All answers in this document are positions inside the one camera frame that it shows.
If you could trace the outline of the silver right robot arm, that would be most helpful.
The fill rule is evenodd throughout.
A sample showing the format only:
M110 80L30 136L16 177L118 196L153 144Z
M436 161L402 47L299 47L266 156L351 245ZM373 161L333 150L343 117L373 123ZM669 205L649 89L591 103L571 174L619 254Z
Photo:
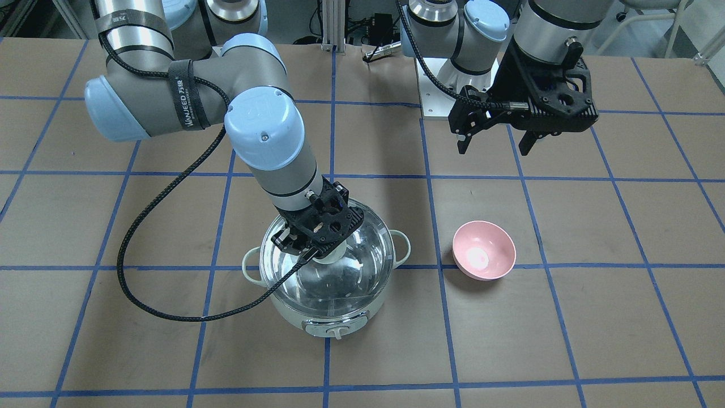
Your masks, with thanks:
M161 1L93 1L91 8L109 59L107 73L86 83L84 100L101 134L138 141L223 124L221 134L284 220L272 242L289 254L313 251L322 264L342 258L363 213L319 170L287 68L268 39L241 33L220 57L176 59Z

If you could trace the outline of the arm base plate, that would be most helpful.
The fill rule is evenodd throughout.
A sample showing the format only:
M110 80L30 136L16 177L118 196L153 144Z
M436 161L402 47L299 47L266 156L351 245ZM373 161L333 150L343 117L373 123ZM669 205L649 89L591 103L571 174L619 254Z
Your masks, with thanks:
M499 68L499 60L493 62L491 70L482 75L470 75L457 70L445 58L424 58L425 64L435 77L450 88L459 92L464 85L474 86L478 91L487 91L493 85L493 80ZM420 63L415 63L417 80L419 80L419 95L421 111L424 119L446 121L455 99L439 90L428 78Z

